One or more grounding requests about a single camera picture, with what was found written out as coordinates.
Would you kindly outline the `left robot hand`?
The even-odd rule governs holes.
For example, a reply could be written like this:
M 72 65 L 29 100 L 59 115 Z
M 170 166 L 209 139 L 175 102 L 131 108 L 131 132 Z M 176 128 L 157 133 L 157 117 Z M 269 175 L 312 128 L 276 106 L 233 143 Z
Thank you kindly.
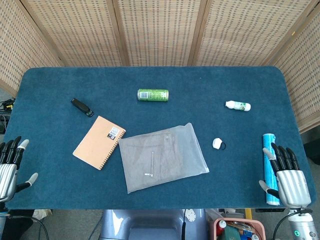
M 29 144 L 28 139 L 20 143 L 21 138 L 18 136 L 0 143 L 0 204 L 7 203 L 16 193 L 31 187 L 39 175 L 35 172 L 27 181 L 17 184 L 23 154 Z

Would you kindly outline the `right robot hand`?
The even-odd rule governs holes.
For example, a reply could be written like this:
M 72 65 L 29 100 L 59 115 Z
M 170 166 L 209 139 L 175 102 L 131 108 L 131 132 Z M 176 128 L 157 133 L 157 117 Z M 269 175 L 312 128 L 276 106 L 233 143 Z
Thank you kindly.
M 295 153 L 290 148 L 271 143 L 274 153 L 267 148 L 262 151 L 268 157 L 273 174 L 277 181 L 277 190 L 260 180 L 260 187 L 281 201 L 289 209 L 306 208 L 311 203 L 308 184 L 298 163 Z

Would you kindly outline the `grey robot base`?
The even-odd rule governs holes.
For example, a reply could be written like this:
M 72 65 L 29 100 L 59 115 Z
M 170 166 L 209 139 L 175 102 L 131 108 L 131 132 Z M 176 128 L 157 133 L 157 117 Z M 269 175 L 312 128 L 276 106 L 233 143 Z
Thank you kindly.
M 99 240 L 208 240 L 202 209 L 108 209 Z

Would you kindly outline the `yellow spiral notebook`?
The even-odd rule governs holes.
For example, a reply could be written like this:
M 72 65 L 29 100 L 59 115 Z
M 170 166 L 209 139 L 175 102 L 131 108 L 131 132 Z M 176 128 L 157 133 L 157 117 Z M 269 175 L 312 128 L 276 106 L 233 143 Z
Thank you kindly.
M 124 128 L 98 116 L 72 155 L 102 170 L 125 133 Z

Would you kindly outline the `light blue cylindrical tube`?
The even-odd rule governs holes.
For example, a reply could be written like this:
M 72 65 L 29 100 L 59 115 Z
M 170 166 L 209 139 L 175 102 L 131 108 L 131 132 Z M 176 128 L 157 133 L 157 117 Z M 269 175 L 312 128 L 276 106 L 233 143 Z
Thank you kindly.
M 273 156 L 275 156 L 275 151 L 272 148 L 271 143 L 275 143 L 276 136 L 273 133 L 265 133 L 262 135 L 263 148 L 268 149 Z M 274 190 L 278 190 L 276 176 L 272 169 L 272 165 L 268 156 L 264 153 L 264 181 L 268 187 Z M 266 203 L 268 205 L 279 206 L 280 200 L 271 194 L 266 194 Z

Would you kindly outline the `pink plastic basket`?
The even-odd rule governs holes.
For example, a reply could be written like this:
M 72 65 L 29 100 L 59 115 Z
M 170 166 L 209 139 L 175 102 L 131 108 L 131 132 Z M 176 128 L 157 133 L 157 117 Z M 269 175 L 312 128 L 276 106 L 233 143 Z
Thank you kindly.
M 210 240 L 267 240 L 265 228 L 258 220 L 217 218 L 208 222 Z

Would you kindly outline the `white plastic bottle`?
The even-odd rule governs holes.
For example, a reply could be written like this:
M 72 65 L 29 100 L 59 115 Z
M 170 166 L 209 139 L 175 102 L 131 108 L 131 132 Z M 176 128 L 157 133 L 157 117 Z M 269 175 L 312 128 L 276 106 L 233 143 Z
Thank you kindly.
M 228 109 L 239 110 L 239 111 L 244 111 L 244 112 L 248 112 L 251 110 L 251 105 L 246 102 L 239 102 L 239 101 L 230 100 L 230 101 L 225 102 L 225 106 Z

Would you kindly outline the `clear plastic zip bag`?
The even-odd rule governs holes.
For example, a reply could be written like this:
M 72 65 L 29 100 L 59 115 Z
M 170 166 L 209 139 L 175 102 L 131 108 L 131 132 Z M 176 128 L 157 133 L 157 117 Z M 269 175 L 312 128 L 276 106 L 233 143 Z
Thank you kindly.
M 210 171 L 190 122 L 118 144 L 128 193 Z

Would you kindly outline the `blue table mat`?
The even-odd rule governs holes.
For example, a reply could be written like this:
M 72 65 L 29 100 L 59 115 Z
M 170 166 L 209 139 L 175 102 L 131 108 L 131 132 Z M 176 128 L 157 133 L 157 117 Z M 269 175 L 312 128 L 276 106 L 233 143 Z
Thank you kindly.
M 138 89 L 168 90 L 168 101 L 140 101 Z M 95 121 L 131 137 L 191 123 L 209 173 L 128 193 L 119 149 L 102 170 L 73 156 Z M 249 103 L 250 111 L 227 101 Z M 22 209 L 266 208 L 262 136 L 290 148 L 317 199 L 285 78 L 274 66 L 40 67 L 27 70 L 4 135 L 28 139 L 18 182 L 35 184 L 7 203 Z M 220 149 L 212 146 L 220 138 Z

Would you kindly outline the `green drink can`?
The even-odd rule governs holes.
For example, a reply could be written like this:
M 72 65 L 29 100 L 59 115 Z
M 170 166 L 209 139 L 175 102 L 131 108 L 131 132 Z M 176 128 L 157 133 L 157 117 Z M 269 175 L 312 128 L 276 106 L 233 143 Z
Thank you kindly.
M 138 89 L 137 99 L 139 101 L 149 102 L 167 102 L 169 100 L 169 91 L 167 89 Z

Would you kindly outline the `woven bamboo folding screen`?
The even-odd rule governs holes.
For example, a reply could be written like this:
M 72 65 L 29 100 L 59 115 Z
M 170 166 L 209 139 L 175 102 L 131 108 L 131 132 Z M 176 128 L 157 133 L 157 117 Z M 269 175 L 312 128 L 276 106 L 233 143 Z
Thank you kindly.
M 275 66 L 320 127 L 320 0 L 0 0 L 0 89 L 35 67 Z

